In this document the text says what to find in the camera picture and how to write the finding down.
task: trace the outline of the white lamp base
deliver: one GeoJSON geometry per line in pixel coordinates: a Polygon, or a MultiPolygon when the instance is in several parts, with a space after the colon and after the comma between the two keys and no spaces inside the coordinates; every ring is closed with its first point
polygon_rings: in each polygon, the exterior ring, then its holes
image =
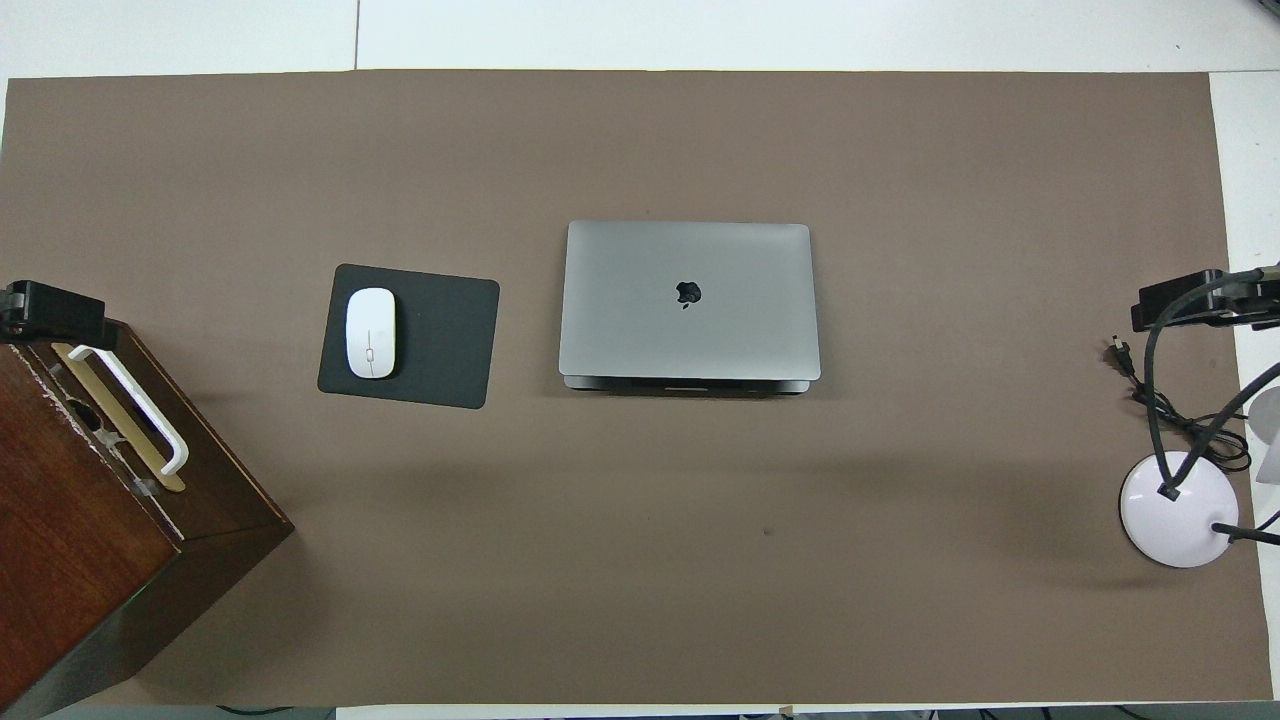
{"type": "MultiPolygon", "coordinates": [[[[1172,473],[1185,452],[1166,452],[1172,473]]],[[[1226,552],[1228,537],[1210,529],[1213,523],[1234,525],[1240,519],[1235,492],[1212,462],[1201,457],[1178,486],[1178,500],[1156,492],[1162,483],[1156,456],[1138,462],[1120,491],[1120,521],[1129,539],[1147,557],[1172,568],[1197,568],[1226,552]]]]}

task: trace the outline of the white mouse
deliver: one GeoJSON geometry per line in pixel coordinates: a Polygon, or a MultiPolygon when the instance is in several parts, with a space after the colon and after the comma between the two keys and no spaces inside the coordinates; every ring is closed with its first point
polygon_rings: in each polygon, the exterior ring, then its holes
{"type": "Polygon", "coordinates": [[[347,300],[347,365],[361,378],[385,378],[396,369],[396,296],[366,287],[347,300]]]}

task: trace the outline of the white table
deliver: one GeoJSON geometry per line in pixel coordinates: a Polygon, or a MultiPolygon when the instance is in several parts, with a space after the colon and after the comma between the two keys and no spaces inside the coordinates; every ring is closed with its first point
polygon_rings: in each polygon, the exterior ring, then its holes
{"type": "MultiPolygon", "coordinates": [[[[374,68],[1208,72],[1230,269],[1280,260],[1280,18],[1253,0],[0,1],[3,78],[374,68]]],[[[1280,332],[1235,332],[1244,384],[1280,357],[1280,332]]],[[[1260,519],[1280,506],[1275,487],[1254,484],[1253,497],[1260,519]]],[[[1262,546],[1260,561],[1275,669],[1280,548],[1262,546]]],[[[777,708],[402,706],[342,717],[777,708]]],[[[795,710],[854,708],[865,706],[795,710]]]]}

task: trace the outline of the wood grain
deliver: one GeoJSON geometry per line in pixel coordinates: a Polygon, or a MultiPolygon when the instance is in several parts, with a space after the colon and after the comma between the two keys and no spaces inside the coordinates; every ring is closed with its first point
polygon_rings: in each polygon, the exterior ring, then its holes
{"type": "Polygon", "coordinates": [[[36,368],[0,347],[0,707],[177,555],[36,368]]]}
{"type": "MultiPolygon", "coordinates": [[[[120,336],[116,356],[129,368],[134,379],[147,388],[147,395],[187,441],[191,452],[191,460],[179,473],[187,489],[180,493],[156,492],[147,502],[159,506],[163,515],[180,529],[184,539],[283,523],[284,514],[164,373],[132,329],[124,323],[115,324],[120,336]]],[[[51,348],[41,346],[35,351],[49,366],[61,361],[51,348]]],[[[104,378],[106,389],[132,415],[151,445],[161,448],[168,457],[169,446],[164,436],[150,424],[128,392],[114,380],[96,356],[87,363],[99,378],[104,378]]],[[[73,378],[60,377],[59,380],[78,389],[83,387],[73,378]]],[[[136,468],[143,470],[146,464],[136,468]]]]}

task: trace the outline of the brown desk mat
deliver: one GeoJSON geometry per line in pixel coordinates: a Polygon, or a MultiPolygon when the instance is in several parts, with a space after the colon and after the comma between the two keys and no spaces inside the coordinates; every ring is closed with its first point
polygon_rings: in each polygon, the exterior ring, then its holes
{"type": "MultiPolygon", "coordinates": [[[[1206,76],[15,79],[0,196],[6,277],[105,299],[298,527],[101,701],[1270,697],[1254,547],[1125,539],[1100,360],[1226,263],[1206,76]],[[808,224],[822,380],[566,389],[575,218],[808,224]],[[483,410],[316,389],[339,263],[502,283],[483,410]]],[[[1231,333],[1165,338],[1225,402],[1231,333]]]]}

